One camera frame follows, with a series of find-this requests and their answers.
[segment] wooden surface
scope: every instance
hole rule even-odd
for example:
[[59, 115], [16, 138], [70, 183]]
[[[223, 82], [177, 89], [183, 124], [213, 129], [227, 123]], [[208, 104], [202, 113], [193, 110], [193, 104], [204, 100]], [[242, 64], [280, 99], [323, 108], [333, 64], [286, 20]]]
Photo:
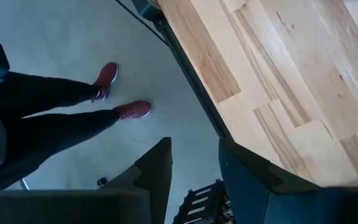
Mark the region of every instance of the wooden surface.
[[158, 0], [239, 144], [358, 185], [358, 1]]

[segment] black cord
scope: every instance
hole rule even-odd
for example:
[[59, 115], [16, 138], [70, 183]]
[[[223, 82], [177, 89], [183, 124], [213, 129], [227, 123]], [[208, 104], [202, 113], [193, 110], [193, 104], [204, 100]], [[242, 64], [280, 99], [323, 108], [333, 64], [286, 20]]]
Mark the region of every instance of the black cord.
[[143, 24], [143, 26], [145, 26], [146, 28], [148, 28], [149, 31], [151, 31], [158, 39], [161, 40], [161, 42], [163, 42], [166, 46], [168, 46], [168, 44], [166, 43], [166, 41], [164, 39], [162, 39], [157, 33], [156, 31], [154, 31], [149, 25], [147, 25], [145, 22], [143, 22], [143, 20], [141, 18], [139, 18], [137, 15], [135, 15], [130, 9], [128, 9], [122, 2], [120, 2], [120, 0], [116, 0], [116, 2], [123, 7], [133, 18], [135, 18], [136, 20], [138, 20], [141, 24]]

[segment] red shoe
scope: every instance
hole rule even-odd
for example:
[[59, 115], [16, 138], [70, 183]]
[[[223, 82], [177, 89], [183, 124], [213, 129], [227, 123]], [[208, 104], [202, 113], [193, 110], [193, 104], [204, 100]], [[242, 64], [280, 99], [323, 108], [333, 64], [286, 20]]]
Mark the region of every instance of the red shoe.
[[151, 112], [152, 105], [145, 100], [137, 100], [126, 105], [117, 106], [114, 110], [118, 111], [119, 119], [144, 118]]
[[114, 62], [107, 63], [99, 73], [98, 79], [93, 85], [99, 87], [99, 93], [94, 100], [105, 100], [110, 93], [110, 85], [116, 80], [118, 66]]

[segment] gray concrete floor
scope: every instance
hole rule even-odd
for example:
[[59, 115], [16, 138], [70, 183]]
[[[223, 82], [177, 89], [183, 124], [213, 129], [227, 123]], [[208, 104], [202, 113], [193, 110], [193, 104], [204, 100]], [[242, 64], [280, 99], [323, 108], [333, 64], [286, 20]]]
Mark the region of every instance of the gray concrete floor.
[[[133, 9], [130, 0], [123, 1]], [[169, 49], [114, 0], [0, 0], [0, 43], [11, 70], [92, 83], [118, 62], [112, 97], [49, 113], [78, 113], [148, 99], [150, 116], [118, 122], [99, 136], [59, 153], [27, 178], [32, 189], [95, 189], [114, 178], [162, 137], [173, 139], [167, 221], [188, 189], [220, 177], [218, 137]]]

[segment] black leggings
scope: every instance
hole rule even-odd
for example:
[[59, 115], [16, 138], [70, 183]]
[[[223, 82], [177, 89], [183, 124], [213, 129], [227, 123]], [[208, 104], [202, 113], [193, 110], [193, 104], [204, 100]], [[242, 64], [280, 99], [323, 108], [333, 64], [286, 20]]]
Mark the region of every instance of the black leggings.
[[97, 94], [98, 87], [82, 82], [10, 72], [0, 84], [0, 118], [7, 137], [0, 190], [37, 170], [50, 156], [92, 138], [119, 119], [114, 110], [24, 117], [93, 100]]

